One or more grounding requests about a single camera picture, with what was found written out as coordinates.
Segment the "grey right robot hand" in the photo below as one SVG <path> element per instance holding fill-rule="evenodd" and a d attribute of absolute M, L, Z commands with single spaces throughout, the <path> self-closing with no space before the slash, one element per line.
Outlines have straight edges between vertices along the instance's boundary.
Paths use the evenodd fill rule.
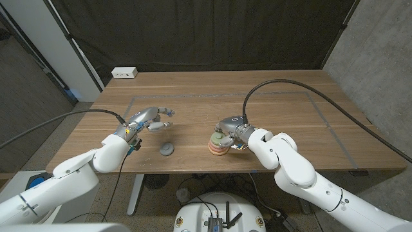
<path fill-rule="evenodd" d="M 256 130 L 251 124 L 243 122 L 243 117 L 232 116 L 219 121 L 215 125 L 215 132 L 227 132 L 228 135 L 220 139 L 220 148 L 231 147 L 237 140 L 248 144 L 249 137 Z"/>

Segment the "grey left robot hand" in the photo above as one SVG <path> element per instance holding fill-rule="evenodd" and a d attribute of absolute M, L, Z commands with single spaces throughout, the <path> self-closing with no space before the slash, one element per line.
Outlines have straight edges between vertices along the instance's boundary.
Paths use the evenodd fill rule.
<path fill-rule="evenodd" d="M 161 114 L 172 117 L 175 111 L 164 107 L 146 108 L 134 114 L 127 123 L 119 125 L 114 134 L 131 144 L 144 129 L 150 132 L 157 132 L 172 126 L 171 122 L 161 121 Z"/>

